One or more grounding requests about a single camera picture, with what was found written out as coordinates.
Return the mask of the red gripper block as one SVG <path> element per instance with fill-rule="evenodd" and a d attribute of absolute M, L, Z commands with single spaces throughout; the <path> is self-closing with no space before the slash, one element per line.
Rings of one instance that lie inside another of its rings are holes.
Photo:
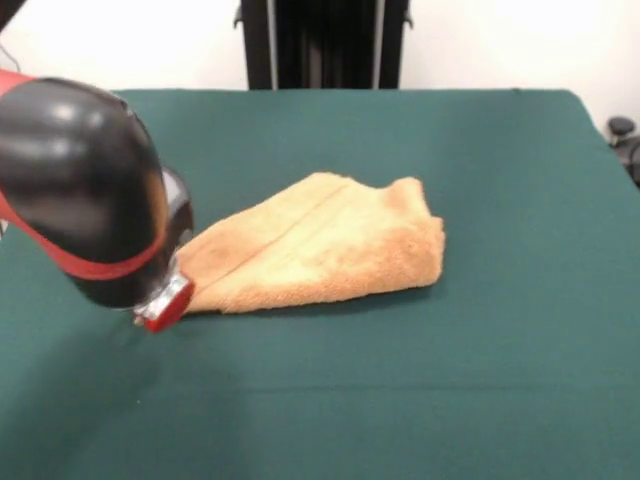
<path fill-rule="evenodd" d="M 157 333 L 179 321 L 188 308 L 193 292 L 194 284 L 191 281 L 176 282 L 168 294 L 162 294 L 159 300 L 154 300 L 142 314 L 144 327 Z"/>

